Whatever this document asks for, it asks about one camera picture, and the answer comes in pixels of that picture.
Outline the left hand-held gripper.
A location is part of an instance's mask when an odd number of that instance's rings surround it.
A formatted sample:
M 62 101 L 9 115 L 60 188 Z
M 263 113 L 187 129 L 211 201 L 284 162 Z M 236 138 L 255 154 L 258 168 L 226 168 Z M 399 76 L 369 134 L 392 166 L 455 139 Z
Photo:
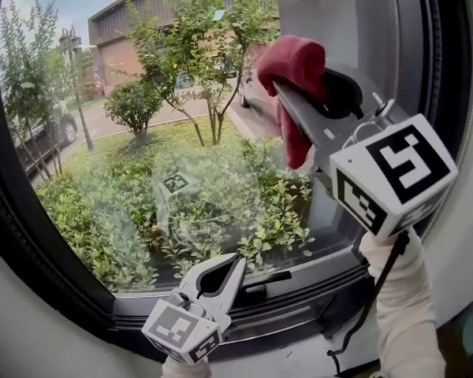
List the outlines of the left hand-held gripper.
M 246 261 L 237 253 L 223 254 L 193 266 L 181 288 L 159 299 L 142 327 L 161 352 L 186 365 L 208 357 L 231 325 L 229 311 L 243 283 Z

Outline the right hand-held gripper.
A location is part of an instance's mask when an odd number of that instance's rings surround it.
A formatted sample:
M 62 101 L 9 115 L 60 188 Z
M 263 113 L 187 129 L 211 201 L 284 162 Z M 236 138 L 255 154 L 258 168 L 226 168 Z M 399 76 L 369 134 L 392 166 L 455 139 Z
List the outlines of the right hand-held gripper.
M 325 116 L 290 83 L 276 80 L 274 87 L 314 144 L 326 190 L 378 239 L 432 213 L 458 175 L 428 120 L 407 114 L 392 99 L 373 109 L 377 88 L 358 71 L 325 70 Z

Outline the red cloth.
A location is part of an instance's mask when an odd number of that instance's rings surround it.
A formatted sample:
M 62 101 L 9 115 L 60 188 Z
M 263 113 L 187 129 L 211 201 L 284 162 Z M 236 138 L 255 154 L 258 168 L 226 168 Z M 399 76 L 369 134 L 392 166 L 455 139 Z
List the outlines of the red cloth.
M 320 43 L 309 38 L 282 35 L 256 65 L 257 78 L 273 99 L 276 129 L 282 137 L 287 166 L 291 169 L 298 169 L 304 164 L 312 142 L 302 135 L 280 103 L 273 81 L 283 79 L 294 84 L 320 106 L 327 97 L 326 88 L 320 80 L 325 72 L 325 63 L 326 52 Z

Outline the clear window glass pane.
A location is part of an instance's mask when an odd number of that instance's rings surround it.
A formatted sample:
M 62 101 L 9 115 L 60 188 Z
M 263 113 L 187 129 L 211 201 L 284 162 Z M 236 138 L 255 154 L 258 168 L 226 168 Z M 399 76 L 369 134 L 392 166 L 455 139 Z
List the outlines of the clear window glass pane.
M 177 286 L 232 253 L 247 279 L 362 267 L 356 221 L 314 197 L 309 164 L 288 166 L 274 111 L 253 109 L 257 134 L 235 119 L 278 0 L 120 0 L 83 48 L 58 11 L 1 0 L 4 114 L 49 220 L 107 289 Z

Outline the person's right forearm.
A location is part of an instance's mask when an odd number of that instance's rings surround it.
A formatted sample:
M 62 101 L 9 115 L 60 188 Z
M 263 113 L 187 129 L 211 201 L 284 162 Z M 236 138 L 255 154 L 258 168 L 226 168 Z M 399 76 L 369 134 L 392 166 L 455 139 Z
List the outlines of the person's right forearm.
M 371 378 L 445 378 L 423 245 L 413 228 L 407 233 L 376 299 L 380 369 Z

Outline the person's left forearm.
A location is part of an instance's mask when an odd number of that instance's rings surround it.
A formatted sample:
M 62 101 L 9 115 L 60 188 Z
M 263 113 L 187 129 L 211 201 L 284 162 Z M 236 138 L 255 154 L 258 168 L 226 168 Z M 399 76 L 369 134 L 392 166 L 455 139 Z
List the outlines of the person's left forearm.
M 188 365 L 169 356 L 162 364 L 162 378 L 212 378 L 212 372 L 206 359 Z

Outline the silver car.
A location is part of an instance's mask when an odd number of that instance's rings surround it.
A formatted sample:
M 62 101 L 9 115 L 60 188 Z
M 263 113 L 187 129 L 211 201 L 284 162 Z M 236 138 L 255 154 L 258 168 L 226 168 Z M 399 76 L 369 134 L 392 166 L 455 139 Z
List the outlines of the silver car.
M 238 96 L 241 106 L 256 108 L 261 113 L 267 113 L 273 117 L 275 114 L 274 100 L 259 82 L 256 71 L 257 62 L 266 53 L 268 47 L 267 43 L 253 43 L 246 49 Z

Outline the white window sill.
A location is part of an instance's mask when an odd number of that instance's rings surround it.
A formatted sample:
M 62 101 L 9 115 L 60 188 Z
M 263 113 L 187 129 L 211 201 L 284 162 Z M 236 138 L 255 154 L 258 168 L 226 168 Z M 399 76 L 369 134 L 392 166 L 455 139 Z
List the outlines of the white window sill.
M 341 345 L 343 335 L 332 340 L 315 335 L 282 349 L 227 361 L 211 361 L 213 378 L 332 378 L 336 367 L 327 355 Z M 371 325 L 357 332 L 346 351 L 337 357 L 341 370 L 378 359 L 378 329 Z

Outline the green hedge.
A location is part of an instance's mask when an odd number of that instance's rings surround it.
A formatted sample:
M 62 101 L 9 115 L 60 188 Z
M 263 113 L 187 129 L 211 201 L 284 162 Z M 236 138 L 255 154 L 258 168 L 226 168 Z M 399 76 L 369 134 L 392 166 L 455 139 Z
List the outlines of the green hedge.
M 208 148 L 151 145 L 106 154 L 35 190 L 62 238 L 112 292 L 175 286 L 195 265 L 237 253 L 245 272 L 311 255 L 311 181 L 276 139 Z

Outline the small leafy tree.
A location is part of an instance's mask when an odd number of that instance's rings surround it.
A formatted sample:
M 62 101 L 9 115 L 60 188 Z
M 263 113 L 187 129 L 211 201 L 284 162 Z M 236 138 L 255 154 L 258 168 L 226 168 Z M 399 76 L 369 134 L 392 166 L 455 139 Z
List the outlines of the small leafy tree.
M 169 25 L 125 0 L 140 79 L 178 112 L 187 112 L 188 101 L 205 102 L 211 143 L 218 145 L 225 115 L 253 66 L 249 48 L 277 36 L 277 0 L 163 1 Z

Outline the round green bush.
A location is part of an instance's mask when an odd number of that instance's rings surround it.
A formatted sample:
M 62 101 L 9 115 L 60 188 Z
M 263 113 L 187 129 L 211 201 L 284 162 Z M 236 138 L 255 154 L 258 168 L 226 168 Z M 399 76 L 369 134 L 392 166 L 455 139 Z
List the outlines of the round green bush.
M 142 137 L 161 109 L 162 97 L 149 83 L 141 79 L 128 80 L 111 91 L 103 107 L 106 117 L 126 127 L 135 137 Z

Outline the dark car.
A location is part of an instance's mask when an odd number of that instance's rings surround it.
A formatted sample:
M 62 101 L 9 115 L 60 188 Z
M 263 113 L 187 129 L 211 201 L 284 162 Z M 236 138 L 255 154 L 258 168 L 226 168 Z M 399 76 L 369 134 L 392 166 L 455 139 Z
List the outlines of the dark car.
M 42 161 L 73 144 L 77 132 L 75 117 L 70 113 L 64 113 L 56 120 L 51 119 L 49 127 L 45 121 L 40 121 L 32 128 L 32 135 L 26 132 L 22 141 L 13 132 L 14 146 L 26 175 L 38 172 Z

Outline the brown brick building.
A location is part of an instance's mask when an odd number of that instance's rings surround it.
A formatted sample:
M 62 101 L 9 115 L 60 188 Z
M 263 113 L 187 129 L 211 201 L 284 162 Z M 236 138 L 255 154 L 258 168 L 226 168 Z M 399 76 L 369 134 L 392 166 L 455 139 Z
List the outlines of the brown brick building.
M 140 12 L 158 19 L 159 25 L 172 22 L 163 0 L 133 0 Z M 141 66 L 129 38 L 129 18 L 125 0 L 119 0 L 96 13 L 88 21 L 89 36 L 102 58 L 104 90 L 110 93 L 117 85 L 140 79 Z

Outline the thin young trees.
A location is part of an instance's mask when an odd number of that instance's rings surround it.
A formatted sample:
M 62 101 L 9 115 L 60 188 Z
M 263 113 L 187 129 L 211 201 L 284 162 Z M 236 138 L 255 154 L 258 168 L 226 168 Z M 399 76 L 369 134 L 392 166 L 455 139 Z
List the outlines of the thin young trees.
M 68 70 L 61 48 L 54 43 L 57 22 L 52 2 L 44 6 L 35 0 L 28 17 L 22 16 L 15 0 L 0 9 L 0 88 L 12 140 L 13 132 L 22 141 L 40 121 L 49 127 L 51 119 L 70 113 Z M 62 171 L 59 151 L 30 176 L 47 181 Z

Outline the black lamp post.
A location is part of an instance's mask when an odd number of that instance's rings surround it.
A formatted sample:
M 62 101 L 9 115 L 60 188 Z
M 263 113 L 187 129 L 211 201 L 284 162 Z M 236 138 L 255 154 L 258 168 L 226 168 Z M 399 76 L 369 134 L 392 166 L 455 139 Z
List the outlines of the black lamp post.
M 87 149 L 92 152 L 94 144 L 92 142 L 87 122 L 84 117 L 83 100 L 81 98 L 81 89 L 84 85 L 84 55 L 82 53 L 81 38 L 76 33 L 75 24 L 71 24 L 69 28 L 61 30 L 59 45 L 64 55 L 69 85 L 76 100 L 76 108 L 79 113 L 81 126 L 84 133 Z

